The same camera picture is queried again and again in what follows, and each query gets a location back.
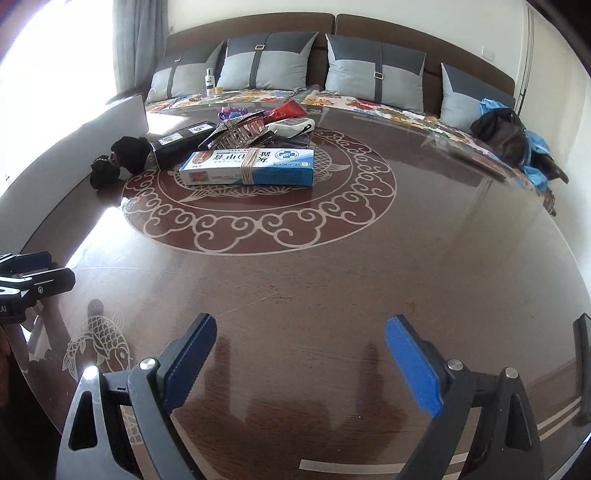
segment dark wooden table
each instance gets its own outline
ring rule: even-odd
[[[172,131],[216,112],[159,119]],[[25,250],[50,251],[76,287],[44,301],[28,344],[9,330],[39,402],[61,429],[84,367],[130,368],[208,312],[215,351],[174,419],[209,479],[342,477],[300,465],[394,472],[429,422],[384,341],[386,320],[403,313],[445,357],[519,371],[549,477],[590,430],[575,422],[572,324],[591,303],[552,218],[424,132],[310,114],[312,189],[189,189],[152,171],[98,194],[85,180],[63,200]]]

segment gray and white pillow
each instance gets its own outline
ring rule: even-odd
[[[326,90],[423,113],[426,54],[364,38],[326,36],[330,69]]]
[[[223,43],[207,43],[166,55],[152,77],[153,102],[205,91],[205,73],[214,70]]]
[[[308,56],[317,34],[254,33],[230,38],[217,85],[224,90],[306,88]]]
[[[470,126],[482,116],[480,102],[496,100],[506,107],[515,107],[515,98],[482,80],[449,65],[441,64],[443,73],[443,103],[441,120],[470,133]]]

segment black pom pom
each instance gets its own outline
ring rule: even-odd
[[[92,169],[90,186],[95,190],[117,181],[121,173],[121,169],[113,161],[109,160],[109,157],[106,155],[101,155],[97,158],[90,168]]]
[[[121,167],[137,175],[144,171],[152,145],[146,138],[122,137],[111,146],[111,151]]]

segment white bottle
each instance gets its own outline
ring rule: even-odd
[[[211,69],[205,71],[205,88],[207,89],[207,98],[213,98],[216,95],[216,79]]]

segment blue cloth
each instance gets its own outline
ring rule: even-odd
[[[507,108],[507,107],[505,105],[503,105],[502,103],[497,102],[496,100],[491,100],[489,98],[483,98],[480,101],[480,112],[482,115],[490,112],[491,110],[496,110],[497,108]]]
[[[550,147],[541,136],[533,133],[531,130],[526,131],[526,133],[527,140],[530,142],[531,151],[550,155]]]
[[[533,183],[536,188],[542,191],[548,188],[548,178],[537,168],[524,165],[521,167],[521,171],[525,173],[530,182]]]

